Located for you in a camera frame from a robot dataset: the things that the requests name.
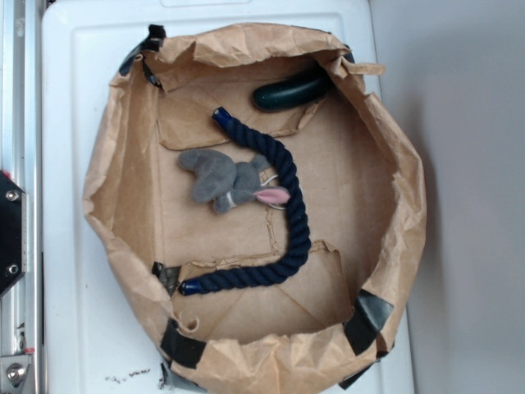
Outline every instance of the rabbit ear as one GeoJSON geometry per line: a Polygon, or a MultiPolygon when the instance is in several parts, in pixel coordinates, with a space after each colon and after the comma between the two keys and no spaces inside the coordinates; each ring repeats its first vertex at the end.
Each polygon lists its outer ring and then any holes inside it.
{"type": "Polygon", "coordinates": [[[284,187],[265,187],[253,193],[258,201],[265,204],[286,204],[290,193],[284,187]]]}

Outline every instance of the gray plush rabbit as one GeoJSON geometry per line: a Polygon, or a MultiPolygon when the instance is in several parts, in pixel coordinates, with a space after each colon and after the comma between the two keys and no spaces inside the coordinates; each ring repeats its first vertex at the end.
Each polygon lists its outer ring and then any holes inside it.
{"type": "Polygon", "coordinates": [[[211,149],[191,149],[179,155],[179,164],[197,176],[191,197],[197,203],[212,200],[217,213],[258,200],[265,204],[284,204],[290,198],[282,187],[263,186],[259,173],[270,167],[258,154],[250,163],[234,163],[225,154],[211,149]]]}

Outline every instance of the dark green cucumber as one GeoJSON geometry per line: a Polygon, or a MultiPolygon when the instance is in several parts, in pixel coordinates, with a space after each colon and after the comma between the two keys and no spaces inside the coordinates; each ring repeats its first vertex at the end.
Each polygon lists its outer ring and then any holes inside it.
{"type": "Polygon", "coordinates": [[[321,98],[333,83],[321,67],[293,76],[253,92],[253,103],[261,111],[278,112],[321,98]]]}

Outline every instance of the rope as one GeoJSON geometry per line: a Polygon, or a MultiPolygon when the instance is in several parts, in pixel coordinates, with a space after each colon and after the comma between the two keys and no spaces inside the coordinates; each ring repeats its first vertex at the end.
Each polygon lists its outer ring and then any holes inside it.
{"type": "Polygon", "coordinates": [[[280,141],[243,125],[224,108],[215,110],[212,118],[230,139],[242,147],[251,148],[263,154],[268,162],[276,168],[281,186],[290,192],[290,199],[286,203],[285,212],[290,242],[286,254],[275,263],[261,267],[218,270],[182,282],[179,292],[184,296],[282,283],[288,277],[295,275],[306,263],[308,251],[312,246],[303,193],[299,188],[299,179],[296,175],[297,167],[291,153],[280,141]]]}

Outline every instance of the cardboard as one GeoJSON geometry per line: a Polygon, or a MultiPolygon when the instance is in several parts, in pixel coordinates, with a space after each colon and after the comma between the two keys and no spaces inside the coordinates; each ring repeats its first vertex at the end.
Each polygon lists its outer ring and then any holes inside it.
{"type": "Polygon", "coordinates": [[[160,347],[174,319],[179,334],[206,343],[196,368],[173,361],[171,369],[209,392],[317,393],[394,345],[425,241],[422,164],[379,98],[364,93],[362,74],[383,67],[349,63],[348,51],[319,30],[232,25],[165,39],[111,83],[84,212],[152,341],[160,347]],[[144,78],[143,62],[161,88],[144,78]],[[335,83],[325,98],[279,113],[252,104],[255,88],[316,63],[335,83]],[[176,165],[181,150],[254,156],[214,124],[219,106],[293,154],[313,246],[279,286],[170,297],[151,273],[156,261],[180,266],[182,281],[286,251],[282,211],[251,203],[220,216],[190,198],[194,176],[176,165]],[[356,355],[344,323],[360,291],[393,311],[356,355]]]}

